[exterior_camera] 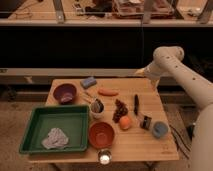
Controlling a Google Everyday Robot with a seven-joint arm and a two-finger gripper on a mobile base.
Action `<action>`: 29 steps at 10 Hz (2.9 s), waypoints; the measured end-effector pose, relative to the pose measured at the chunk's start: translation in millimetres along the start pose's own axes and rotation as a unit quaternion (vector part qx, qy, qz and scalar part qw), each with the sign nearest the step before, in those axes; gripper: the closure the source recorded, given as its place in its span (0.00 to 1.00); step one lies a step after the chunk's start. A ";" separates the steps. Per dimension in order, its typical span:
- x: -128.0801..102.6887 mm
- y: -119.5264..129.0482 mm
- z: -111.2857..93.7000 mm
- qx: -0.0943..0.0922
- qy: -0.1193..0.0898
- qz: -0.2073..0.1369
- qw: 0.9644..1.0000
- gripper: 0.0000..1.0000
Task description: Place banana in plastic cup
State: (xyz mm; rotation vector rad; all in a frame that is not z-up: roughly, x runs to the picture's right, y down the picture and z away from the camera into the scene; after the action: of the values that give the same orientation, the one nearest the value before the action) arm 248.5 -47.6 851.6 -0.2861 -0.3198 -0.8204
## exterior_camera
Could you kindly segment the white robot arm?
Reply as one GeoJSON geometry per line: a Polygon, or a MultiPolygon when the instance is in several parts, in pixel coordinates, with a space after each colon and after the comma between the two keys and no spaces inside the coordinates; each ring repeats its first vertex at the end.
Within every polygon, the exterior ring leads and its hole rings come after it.
{"type": "Polygon", "coordinates": [[[138,69],[137,76],[147,77],[154,88],[168,72],[200,109],[190,154],[190,171],[213,171],[213,83],[182,63],[180,46],[161,46],[154,50],[153,61],[138,69]]]}

